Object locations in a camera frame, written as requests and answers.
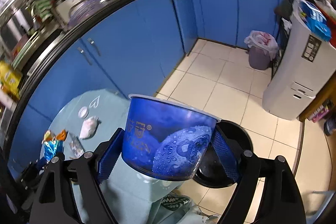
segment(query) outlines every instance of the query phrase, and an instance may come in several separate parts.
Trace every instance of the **white appliance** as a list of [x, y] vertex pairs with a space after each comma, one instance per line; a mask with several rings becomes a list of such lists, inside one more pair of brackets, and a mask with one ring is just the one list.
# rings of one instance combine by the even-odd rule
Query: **white appliance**
[[267, 112], [287, 120], [300, 115], [336, 70], [336, 49], [310, 31], [298, 5], [295, 0], [285, 53], [262, 99]]

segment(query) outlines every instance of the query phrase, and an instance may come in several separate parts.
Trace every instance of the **table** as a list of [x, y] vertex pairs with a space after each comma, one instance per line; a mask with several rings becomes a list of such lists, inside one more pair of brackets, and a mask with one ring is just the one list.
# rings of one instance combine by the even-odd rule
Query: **table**
[[[83, 119], [78, 112], [83, 106], [89, 109], [88, 116], [97, 116], [100, 123], [95, 135], [80, 140], [85, 151], [94, 151], [104, 141], [108, 141], [117, 128], [125, 129], [130, 101], [109, 90], [92, 90], [72, 99], [57, 114], [49, 129], [58, 134], [63, 129], [79, 136]], [[65, 159], [73, 157], [70, 137], [63, 143]], [[143, 175], [128, 166], [119, 156], [110, 177], [100, 189], [114, 217], [120, 224], [147, 223], [153, 220], [162, 198], [183, 182], [170, 182]], [[73, 194], [82, 222], [88, 222], [83, 207], [79, 185], [73, 184]]]

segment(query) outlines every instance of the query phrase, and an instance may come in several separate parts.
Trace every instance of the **white floor tile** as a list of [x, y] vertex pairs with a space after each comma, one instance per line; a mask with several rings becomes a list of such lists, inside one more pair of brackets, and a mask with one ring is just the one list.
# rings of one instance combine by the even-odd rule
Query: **white floor tile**
[[297, 119], [289, 121], [278, 118], [277, 130], [274, 139], [293, 148], [299, 148], [301, 122]]
[[175, 189], [174, 193], [178, 195], [186, 195], [198, 204], [208, 190], [209, 188], [204, 187], [191, 179], [185, 181], [178, 189]]
[[186, 73], [177, 85], [171, 98], [189, 106], [203, 109], [216, 82]]
[[163, 99], [163, 100], [168, 100], [169, 97], [158, 93], [156, 98]]
[[199, 53], [201, 51], [201, 49], [203, 49], [206, 42], [207, 42], [206, 40], [198, 39], [195, 46], [193, 47], [193, 49], [191, 51]]
[[278, 117], [266, 112], [261, 103], [262, 99], [253, 95], [249, 96], [241, 126], [274, 139]]
[[200, 53], [212, 58], [228, 60], [232, 50], [231, 47], [208, 41]]
[[296, 152], [297, 152], [297, 149], [291, 146], [285, 145], [283, 143], [274, 141], [272, 145], [271, 153], [269, 154], [268, 158], [273, 160], [279, 155], [284, 156], [286, 158], [286, 161], [288, 162], [289, 167], [291, 168], [291, 170], [293, 170]]
[[234, 48], [229, 54], [228, 61], [251, 68], [249, 64], [249, 53], [241, 48]]
[[190, 68], [190, 65], [193, 63], [193, 61], [195, 60], [196, 56], [198, 55], [198, 53], [196, 52], [191, 52], [189, 54], [189, 56], [186, 56], [182, 62], [179, 64], [179, 66], [177, 67], [178, 70], [181, 71], [187, 71], [188, 68]]
[[181, 81], [184, 74], [184, 71], [175, 70], [159, 93], [169, 97], [178, 85], [178, 83]]
[[188, 72], [217, 81], [224, 64], [225, 61], [222, 59], [211, 58], [206, 55], [199, 54], [188, 69]]
[[202, 213], [204, 213], [204, 214], [206, 214], [206, 215], [217, 215], [217, 213], [215, 213], [215, 212], [212, 212], [212, 211], [209, 211], [209, 210], [207, 210], [207, 209], [205, 209], [205, 208], [202, 208], [201, 206], [199, 206], [199, 208], [200, 208], [200, 210], [202, 211]]
[[263, 74], [266, 74], [266, 75], [269, 75], [271, 76], [272, 75], [272, 68], [267, 68], [266, 70], [258, 70], [258, 69], [254, 69], [255, 71], [259, 71]]
[[250, 130], [246, 131], [252, 140], [253, 152], [260, 158], [268, 159], [273, 140]]
[[204, 111], [239, 124], [244, 114], [248, 96], [243, 91], [217, 83]]
[[258, 212], [259, 205], [260, 205], [260, 200], [263, 194], [263, 189], [264, 189], [264, 182], [260, 181], [257, 185], [257, 188], [255, 189], [252, 203], [251, 203], [250, 209], [245, 219], [246, 222], [251, 223], [254, 221], [255, 216], [257, 215], [257, 212]]
[[259, 98], [263, 98], [263, 93], [267, 88], [269, 82], [271, 82], [271, 76], [255, 70], [250, 94]]
[[210, 188], [205, 194], [199, 206], [212, 212], [223, 214], [228, 205], [237, 184], [221, 189]]
[[323, 123], [305, 121], [301, 157], [295, 175], [303, 206], [309, 213], [320, 207], [323, 197], [312, 194], [312, 191], [327, 191], [332, 169], [335, 168], [332, 166], [328, 144], [321, 125]]
[[186, 105], [185, 103], [179, 102], [178, 100], [175, 100], [175, 99], [173, 99], [173, 98], [169, 98], [168, 101]]
[[249, 93], [254, 72], [240, 64], [226, 62], [218, 82]]

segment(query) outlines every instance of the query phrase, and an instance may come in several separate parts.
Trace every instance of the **stack of plates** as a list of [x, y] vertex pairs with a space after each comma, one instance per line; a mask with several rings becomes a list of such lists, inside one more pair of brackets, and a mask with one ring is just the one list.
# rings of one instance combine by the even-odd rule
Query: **stack of plates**
[[77, 24], [81, 23], [83, 20], [92, 16], [95, 12], [101, 9], [104, 4], [100, 1], [101, 0], [87, 0], [84, 2], [84, 4], [71, 15], [68, 26], [70, 28], [75, 27]]

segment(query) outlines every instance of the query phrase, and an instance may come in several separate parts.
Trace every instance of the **blue container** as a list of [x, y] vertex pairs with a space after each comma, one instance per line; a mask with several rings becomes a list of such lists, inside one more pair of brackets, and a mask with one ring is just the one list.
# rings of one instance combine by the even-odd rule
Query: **blue container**
[[133, 169], [168, 181], [191, 179], [219, 118], [150, 96], [130, 94], [122, 159]]

